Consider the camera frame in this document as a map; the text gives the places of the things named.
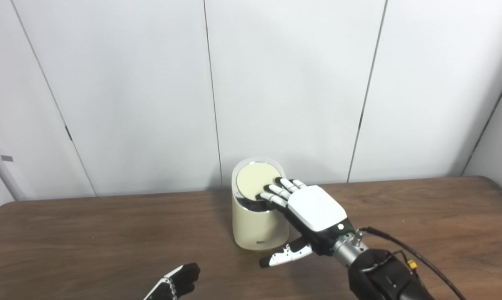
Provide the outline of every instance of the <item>yellow connector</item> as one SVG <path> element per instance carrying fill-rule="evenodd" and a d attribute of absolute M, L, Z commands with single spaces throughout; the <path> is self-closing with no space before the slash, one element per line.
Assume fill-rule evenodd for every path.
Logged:
<path fill-rule="evenodd" d="M 409 264 L 409 267 L 410 267 L 412 270 L 416 270 L 416 268 L 417 268 L 417 264 L 416 264 L 416 262 L 415 262 L 414 260 L 409 260 L 409 261 L 407 262 L 407 264 Z"/>

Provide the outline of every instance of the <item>robotic hand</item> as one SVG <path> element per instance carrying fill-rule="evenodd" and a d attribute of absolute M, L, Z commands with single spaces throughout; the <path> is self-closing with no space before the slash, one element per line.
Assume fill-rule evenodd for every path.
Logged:
<path fill-rule="evenodd" d="M 306 186 L 299 180 L 286 178 L 277 178 L 276 183 L 278 185 L 265 186 L 257 199 L 266 200 L 283 213 L 302 237 L 260 259 L 262 268 L 298 260 L 315 252 L 334 256 L 348 268 L 350 289 L 360 300 L 434 300 L 419 279 L 415 263 L 407 261 L 403 251 L 390 253 L 369 249 L 361 241 L 366 231 L 381 233 L 381 237 L 392 241 L 394 238 L 371 227 L 355 232 L 346 211 L 319 186 Z M 427 264 L 427 260 L 413 249 L 402 246 Z M 403 255 L 405 264 L 396 258 L 398 253 Z"/>
<path fill-rule="evenodd" d="M 367 249 L 364 243 L 356 247 L 350 247 L 350 244 L 335 247 L 339 238 L 351 241 L 355 236 L 354 229 L 346 211 L 321 187 L 306 186 L 299 180 L 286 178 L 277 178 L 276 182 L 279 185 L 265 186 L 265 192 L 257 195 L 257 199 L 268 201 L 283 213 L 302 237 L 290 242 L 283 250 L 262 258 L 261 267 L 298 260 L 312 252 L 333 256 L 338 251 L 354 252 L 346 257 L 345 262 L 342 259 L 343 264 L 349 265 L 355 254 Z"/>
<path fill-rule="evenodd" d="M 199 266 L 192 262 L 175 268 L 156 283 L 144 300 L 177 300 L 192 292 L 199 279 Z"/>

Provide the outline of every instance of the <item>silver cylindrical joint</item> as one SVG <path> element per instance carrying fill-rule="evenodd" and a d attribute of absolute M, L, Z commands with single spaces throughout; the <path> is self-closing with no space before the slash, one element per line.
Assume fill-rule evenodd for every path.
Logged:
<path fill-rule="evenodd" d="M 354 234 L 352 233 L 343 235 L 333 246 L 334 257 L 346 268 L 349 268 L 362 252 L 368 250 L 363 242 L 360 242 L 359 245 L 353 245 L 353 239 Z"/>

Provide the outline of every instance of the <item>panel seam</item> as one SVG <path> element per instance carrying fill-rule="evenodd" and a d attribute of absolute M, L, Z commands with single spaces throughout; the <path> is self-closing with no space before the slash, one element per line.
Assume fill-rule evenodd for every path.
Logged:
<path fill-rule="evenodd" d="M 379 41 L 381 40 L 381 33 L 382 33 L 382 29 L 383 29 L 383 24 L 384 24 L 384 16 L 386 15 L 387 7 L 388 7 L 388 0 L 386 0 L 384 2 L 383 14 L 381 17 L 381 24 L 379 25 L 379 33 L 377 34 L 377 42 L 375 43 L 375 50 L 373 51 L 373 59 L 371 60 L 371 68 L 369 69 L 368 84 L 366 85 L 366 93 L 364 94 L 364 102 L 362 104 L 362 111 L 360 112 L 358 129 L 356 130 L 356 138 L 354 140 L 353 153 L 351 155 L 351 163 L 349 164 L 349 172 L 348 172 L 347 182 L 349 182 L 349 179 L 351 178 L 351 171 L 353 168 L 353 161 L 354 161 L 354 155 L 356 152 L 356 145 L 358 144 L 358 138 L 360 135 L 360 128 L 362 127 L 362 119 L 364 117 L 364 110 L 366 109 L 366 101 L 368 99 L 369 86 L 371 84 L 371 76 L 373 75 L 373 68 L 375 66 L 375 58 L 377 57 L 377 49 L 379 48 Z"/>
<path fill-rule="evenodd" d="M 38 64 L 40 72 L 42 73 L 43 79 L 45 80 L 45 84 L 47 84 L 47 88 L 49 89 L 49 93 L 51 94 L 51 97 L 53 98 L 53 102 L 55 103 L 55 107 L 58 110 L 58 114 L 60 115 L 60 118 L 62 119 L 62 123 L 64 123 L 64 126 L 67 128 L 68 125 L 66 124 L 66 120 L 64 119 L 62 111 L 60 110 L 60 107 L 58 106 L 58 102 L 56 101 L 55 94 L 53 93 L 53 89 L 51 89 L 51 85 L 49 84 L 49 80 L 47 80 L 47 76 L 45 75 L 45 72 L 43 71 L 43 67 L 42 67 L 42 64 L 40 63 L 40 59 L 38 58 L 38 55 L 36 54 L 36 50 L 34 49 L 32 42 L 30 41 L 30 38 L 28 36 L 25 25 L 21 19 L 21 16 L 19 15 L 17 6 L 13 0 L 10 0 L 10 3 L 12 4 L 12 8 L 14 9 L 14 12 L 16 13 L 16 17 L 17 17 L 19 24 L 21 25 L 21 28 L 23 30 L 23 34 L 25 35 L 25 38 L 27 39 L 28 45 L 30 46 L 30 50 L 32 51 L 32 55 L 34 55 L 34 58 L 36 59 L 36 63 Z M 77 146 L 75 145 L 75 142 L 72 139 L 71 139 L 71 142 L 73 144 L 73 148 L 75 149 L 75 153 L 77 154 L 77 157 L 79 158 L 81 166 L 83 167 L 83 170 L 86 174 L 86 178 L 88 179 L 90 187 L 93 191 L 93 195 L 95 195 L 97 197 L 97 193 L 95 192 L 95 188 L 93 188 L 93 184 L 91 182 L 90 176 L 88 175 L 88 172 L 86 171 L 86 167 L 84 165 L 84 162 L 81 159 L 81 156 L 79 154 L 79 150 L 77 149 Z"/>
<path fill-rule="evenodd" d="M 464 165 L 464 168 L 462 169 L 462 172 L 460 173 L 461 177 L 464 176 L 464 172 L 466 172 L 466 168 L 470 164 L 470 161 L 472 160 L 472 157 L 474 156 L 474 152 L 477 149 L 477 147 L 479 146 L 479 143 L 481 142 L 481 139 L 483 138 L 483 135 L 484 135 L 484 133 L 486 131 L 486 128 L 488 127 L 488 124 L 490 123 L 492 117 L 494 116 L 495 110 L 499 106 L 501 98 L 502 98 L 502 90 L 501 90 L 501 93 L 499 94 L 499 97 L 497 98 L 497 101 L 495 101 L 494 107 L 493 107 L 492 111 L 490 112 L 490 116 L 486 120 L 486 123 L 485 123 L 485 125 L 484 125 L 484 127 L 483 127 L 483 129 L 482 129 L 482 131 L 481 131 L 481 133 L 479 135 L 479 138 L 477 139 L 477 141 L 476 141 L 476 143 L 474 145 L 474 148 L 472 149 L 472 152 L 470 153 L 470 156 L 468 157 L 468 160 L 466 161 L 466 164 Z"/>
<path fill-rule="evenodd" d="M 217 125 L 217 114 L 216 114 L 216 100 L 214 97 L 214 78 L 212 76 L 212 59 L 211 59 L 211 43 L 209 40 L 208 36 L 208 21 L 207 21 L 207 5 L 205 3 L 205 0 L 203 0 L 203 11 L 205 12 L 205 30 L 206 30 L 206 35 L 207 35 L 207 49 L 208 49 L 208 67 L 209 71 L 211 73 L 211 91 L 212 91 L 212 105 L 214 109 L 214 124 L 216 127 L 216 142 L 217 142 L 217 148 L 218 148 L 218 162 L 219 162 L 219 180 L 221 181 L 221 186 L 223 187 L 223 173 L 221 169 L 221 150 L 219 148 L 219 131 L 218 131 L 218 125 Z"/>

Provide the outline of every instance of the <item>black cable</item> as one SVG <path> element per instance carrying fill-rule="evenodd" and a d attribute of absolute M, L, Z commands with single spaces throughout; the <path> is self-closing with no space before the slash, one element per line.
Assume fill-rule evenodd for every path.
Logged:
<path fill-rule="evenodd" d="M 406 245 L 402 241 L 396 239 L 395 237 L 392 237 L 390 234 L 384 233 L 384 232 L 377 230 L 373 227 L 364 227 L 364 228 L 360 228 L 359 230 L 365 231 L 367 233 L 376 235 L 377 237 L 380 237 L 385 240 L 396 243 L 397 245 L 399 245 L 403 249 L 407 250 L 408 252 L 413 254 L 415 257 L 417 257 L 419 260 L 421 260 L 421 262 L 423 262 L 426 266 L 428 266 L 436 275 L 438 275 L 438 277 L 440 277 L 440 279 L 442 279 L 442 281 L 444 281 L 446 283 L 446 285 L 448 285 L 449 288 L 451 288 L 451 290 L 453 290 L 453 292 L 455 292 L 455 294 L 457 295 L 457 297 L 460 300 L 466 300 L 465 296 L 459 291 L 459 289 L 457 289 L 457 287 L 455 287 L 455 285 L 449 279 L 447 279 L 447 277 L 438 268 L 436 268 L 435 265 L 433 265 L 429 260 L 424 258 L 416 250 L 412 249 L 411 247 L 409 247 L 408 245 Z"/>
<path fill-rule="evenodd" d="M 405 264 L 408 266 L 409 265 L 409 259 L 407 258 L 407 256 L 403 252 L 403 250 L 395 251 L 395 252 L 392 253 L 392 255 L 397 255 L 399 253 L 403 256 L 403 260 L 405 261 Z"/>

